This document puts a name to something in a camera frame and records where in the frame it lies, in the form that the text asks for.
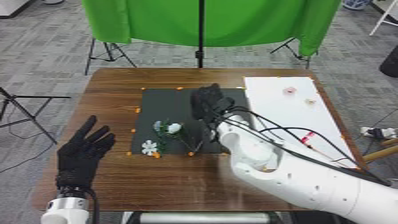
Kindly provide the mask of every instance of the pink object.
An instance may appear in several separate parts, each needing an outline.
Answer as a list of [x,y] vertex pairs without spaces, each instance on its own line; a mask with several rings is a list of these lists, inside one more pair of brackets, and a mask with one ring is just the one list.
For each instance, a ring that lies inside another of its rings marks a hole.
[[293,95],[295,92],[296,92],[295,87],[286,88],[286,89],[282,90],[282,92],[284,92],[284,94]]

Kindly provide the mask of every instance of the floor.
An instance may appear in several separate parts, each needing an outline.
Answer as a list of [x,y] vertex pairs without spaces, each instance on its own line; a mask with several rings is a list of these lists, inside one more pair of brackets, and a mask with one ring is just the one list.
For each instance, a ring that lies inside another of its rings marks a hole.
[[[358,127],[371,126],[398,109],[398,80],[378,72],[378,65],[396,46],[398,29],[382,25],[376,35],[367,33],[380,14],[371,8],[364,12],[341,9],[332,22],[328,35],[312,58],[311,70],[321,80],[326,94],[337,108],[353,138]],[[35,1],[14,19],[0,20],[0,86],[14,94],[67,95],[71,100],[53,100],[39,122],[60,136],[90,76],[83,76],[90,42],[90,29],[78,0],[48,6]],[[273,55],[279,44],[206,49],[206,67],[303,68],[286,49]],[[195,48],[133,41],[122,49],[138,67],[193,67]],[[129,66],[120,59],[113,64],[94,61],[90,71],[103,66]],[[23,100],[33,110],[39,100]],[[5,121],[21,117],[7,110]],[[396,127],[394,113],[378,127]],[[12,133],[30,137],[37,133],[32,125],[16,125]],[[369,139],[357,139],[366,151]],[[19,139],[8,130],[0,132],[0,170],[30,158],[49,147],[42,135]],[[0,224],[39,223],[40,212],[30,206],[32,189],[40,178],[49,153],[55,147],[17,168],[0,173]],[[398,155],[369,164],[382,177],[398,177]],[[101,215],[103,223],[117,223],[119,214]]]

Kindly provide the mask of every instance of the light stand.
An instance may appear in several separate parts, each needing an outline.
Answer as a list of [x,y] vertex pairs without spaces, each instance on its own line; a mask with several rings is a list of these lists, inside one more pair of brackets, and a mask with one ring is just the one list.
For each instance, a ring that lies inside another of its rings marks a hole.
[[[88,58],[87,58],[85,72],[83,72],[85,76],[88,75],[90,60],[103,60],[103,61],[106,61],[106,62],[115,62],[117,59],[119,59],[120,57],[124,57],[126,60],[127,60],[127,62],[129,62],[129,64],[131,64],[133,67],[136,68],[136,65],[135,65],[135,63],[133,63],[133,61],[131,61],[131,59],[129,59],[129,57],[127,57],[124,51],[120,50],[119,45],[117,45],[115,43],[106,43],[106,42],[103,42],[104,54],[106,54],[108,58],[99,58],[99,57],[94,57],[94,56],[92,56],[94,47],[96,47],[96,38],[92,38],[92,41],[90,41]],[[119,57],[113,57],[113,50],[117,50],[117,51],[120,52],[120,56],[119,56]]]
[[289,43],[291,43],[291,41],[293,41],[295,39],[296,39],[296,38],[293,37],[293,38],[284,42],[284,44],[275,48],[275,50],[271,50],[270,54],[273,54],[273,53],[280,50],[280,48],[286,47],[286,48],[289,49],[289,51],[291,51],[291,54],[293,54],[295,58],[296,58],[300,61],[305,61],[305,69],[309,69],[311,56],[309,56],[307,59],[305,59],[303,56],[298,55],[298,54],[295,53],[295,51],[293,51],[293,49],[291,49],[291,47],[289,47]]
[[[39,124],[39,122],[35,120],[35,117],[37,117],[37,115],[39,115],[39,113],[40,113],[40,111],[42,111],[42,109],[44,109],[51,99],[69,99],[71,97],[67,97],[67,96],[16,96],[16,95],[10,95],[7,93],[7,91],[5,91],[5,89],[1,87],[0,87],[0,94],[3,96],[3,106],[1,106],[1,110],[0,110],[0,121],[3,119],[3,113],[5,113],[5,110],[7,110],[8,103],[12,103],[14,107],[19,109],[23,115],[26,116],[24,119],[21,119],[21,120],[17,120],[17,121],[0,125],[0,128],[5,128],[5,127],[8,127],[8,126],[12,126],[12,125],[16,125],[16,124],[19,124],[23,122],[32,121],[35,127],[39,128],[39,130],[44,133],[46,137],[49,138],[51,142],[56,144],[56,140],[55,140],[53,136],[49,135],[46,129],[42,128],[42,126],[40,126],[40,124]],[[21,106],[19,102],[16,101],[16,99],[19,99],[19,98],[23,98],[23,99],[46,99],[46,102],[40,105],[40,108],[39,108],[39,110],[35,111],[33,114],[26,111],[24,107]]]
[[204,3],[206,0],[199,0],[199,49],[195,51],[195,58],[197,58],[197,68],[202,68],[202,59],[204,59]]

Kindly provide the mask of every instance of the flower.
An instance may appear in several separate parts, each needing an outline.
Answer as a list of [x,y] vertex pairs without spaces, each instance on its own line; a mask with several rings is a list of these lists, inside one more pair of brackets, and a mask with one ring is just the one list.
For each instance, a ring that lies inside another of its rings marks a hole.
[[159,131],[159,125],[161,125],[161,121],[156,121],[154,124],[152,124],[154,131]]
[[147,156],[152,156],[152,153],[158,151],[158,144],[156,142],[152,142],[151,140],[145,140],[143,144],[142,144],[142,154],[145,154]]
[[181,124],[174,123],[170,124],[168,128],[167,128],[167,133],[172,135],[179,132],[181,130]]

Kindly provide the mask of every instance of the white paper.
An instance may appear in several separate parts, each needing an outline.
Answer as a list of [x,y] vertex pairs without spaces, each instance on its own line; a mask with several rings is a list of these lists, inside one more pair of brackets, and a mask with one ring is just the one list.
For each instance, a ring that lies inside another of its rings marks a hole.
[[[245,77],[245,87],[250,110],[280,126],[303,127],[314,130],[353,158],[311,78]],[[284,93],[284,89],[289,87],[296,89],[293,94]],[[254,126],[257,130],[263,129],[257,122],[254,122]],[[309,134],[307,131],[291,130],[291,132],[298,138]],[[302,146],[296,139],[282,130],[275,130],[273,133],[289,143]],[[319,136],[314,135],[307,143],[330,157],[330,160],[344,158]],[[355,164],[346,159],[341,160],[339,163],[344,164],[346,167],[355,168]]]

